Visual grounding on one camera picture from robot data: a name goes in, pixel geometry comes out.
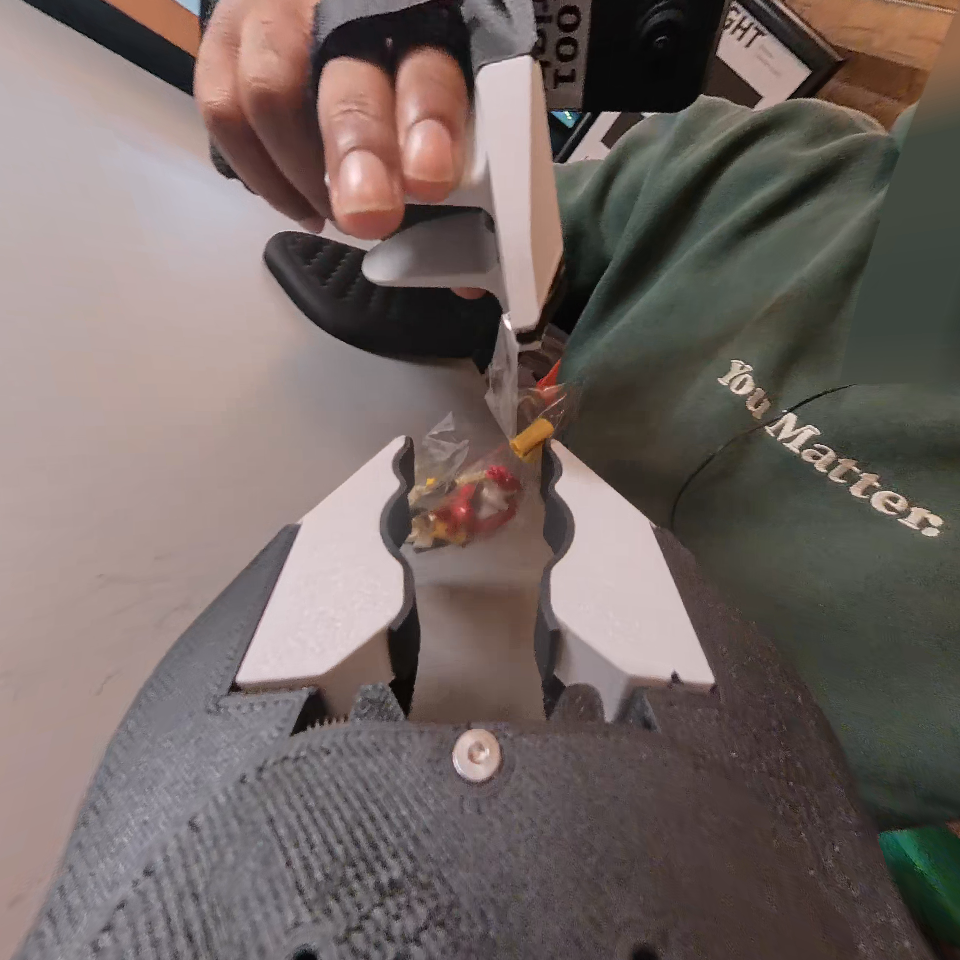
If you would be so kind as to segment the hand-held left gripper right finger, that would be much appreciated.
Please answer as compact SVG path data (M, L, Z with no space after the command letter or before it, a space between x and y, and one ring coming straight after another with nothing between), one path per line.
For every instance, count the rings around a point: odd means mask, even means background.
M543 538L535 662L544 712L588 688L603 721L637 690L709 694L714 672L646 516L558 440L541 460Z

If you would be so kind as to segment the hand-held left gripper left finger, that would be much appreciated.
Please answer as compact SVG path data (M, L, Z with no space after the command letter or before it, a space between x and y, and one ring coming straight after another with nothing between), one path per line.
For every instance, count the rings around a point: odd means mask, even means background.
M414 465L412 439L395 438L300 520L239 690L315 690L327 714L348 714L362 687L382 684L410 713L418 611L402 547Z

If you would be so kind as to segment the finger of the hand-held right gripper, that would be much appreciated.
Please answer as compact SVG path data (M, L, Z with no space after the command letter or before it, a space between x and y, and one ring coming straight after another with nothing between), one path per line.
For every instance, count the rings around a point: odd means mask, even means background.
M515 335L537 335L562 272L564 242L540 65L491 63L475 82L478 288L494 294Z

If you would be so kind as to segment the small clear bag lego pieces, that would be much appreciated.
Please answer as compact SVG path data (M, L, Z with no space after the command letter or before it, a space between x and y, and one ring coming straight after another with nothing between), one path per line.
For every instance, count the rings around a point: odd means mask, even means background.
M551 324L538 344L517 346L501 327L483 375L491 432L448 413L417 447L406 539L414 552L484 542L517 517L548 443L562 438L579 406L580 388L561 381L568 342Z

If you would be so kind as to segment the person's right hand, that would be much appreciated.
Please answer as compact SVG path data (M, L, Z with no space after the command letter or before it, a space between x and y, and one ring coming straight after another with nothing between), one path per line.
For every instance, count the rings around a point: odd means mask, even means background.
M445 200L466 165L472 104L450 49L358 25L317 73L318 2L218 2L194 94L212 148L271 208L369 241L405 203Z

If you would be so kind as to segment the black framed poster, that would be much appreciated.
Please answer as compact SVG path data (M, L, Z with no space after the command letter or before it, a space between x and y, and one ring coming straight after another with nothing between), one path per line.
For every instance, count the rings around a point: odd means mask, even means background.
M764 110L815 97L844 62L785 2L731 1L703 94Z
M573 126L564 127L562 133L557 134L554 162L567 164L603 160L621 138L651 115L612 111L582 113Z

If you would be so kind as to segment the person's green sweatshirt torso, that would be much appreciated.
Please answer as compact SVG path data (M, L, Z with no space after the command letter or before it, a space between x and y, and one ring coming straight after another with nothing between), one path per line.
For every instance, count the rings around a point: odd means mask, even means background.
M566 433L792 661L883 830L958 820L958 384L842 378L916 108L702 98L556 169Z

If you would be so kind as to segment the green plastic object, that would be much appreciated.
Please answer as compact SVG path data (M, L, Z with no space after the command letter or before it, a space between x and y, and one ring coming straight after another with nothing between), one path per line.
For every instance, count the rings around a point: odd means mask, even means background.
M959 838L948 826L879 835L886 867L918 926L934 941L959 947Z

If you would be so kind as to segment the wooden table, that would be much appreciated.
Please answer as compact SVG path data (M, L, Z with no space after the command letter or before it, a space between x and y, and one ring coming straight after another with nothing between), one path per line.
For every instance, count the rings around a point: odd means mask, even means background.
M169 87L192 95L199 2L27 1L26 5Z

